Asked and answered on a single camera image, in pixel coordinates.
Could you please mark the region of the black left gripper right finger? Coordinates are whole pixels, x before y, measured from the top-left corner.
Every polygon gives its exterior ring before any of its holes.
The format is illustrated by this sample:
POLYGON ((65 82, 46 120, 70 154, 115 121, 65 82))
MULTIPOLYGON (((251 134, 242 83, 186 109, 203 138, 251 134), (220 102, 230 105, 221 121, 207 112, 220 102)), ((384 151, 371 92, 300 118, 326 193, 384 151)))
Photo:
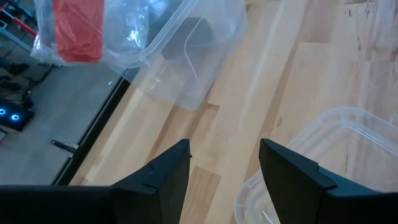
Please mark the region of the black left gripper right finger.
POLYGON ((346 179, 270 139, 259 161, 281 223, 397 223, 397 193, 346 179))

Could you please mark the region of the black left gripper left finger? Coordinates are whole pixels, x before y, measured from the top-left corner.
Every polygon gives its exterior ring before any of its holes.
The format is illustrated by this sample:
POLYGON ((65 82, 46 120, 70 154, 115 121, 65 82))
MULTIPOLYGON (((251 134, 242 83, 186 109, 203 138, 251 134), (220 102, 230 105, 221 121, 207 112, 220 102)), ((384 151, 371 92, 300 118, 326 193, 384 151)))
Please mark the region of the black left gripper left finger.
POLYGON ((2 186, 1 223, 179 223, 189 173, 182 139, 109 186, 2 186))

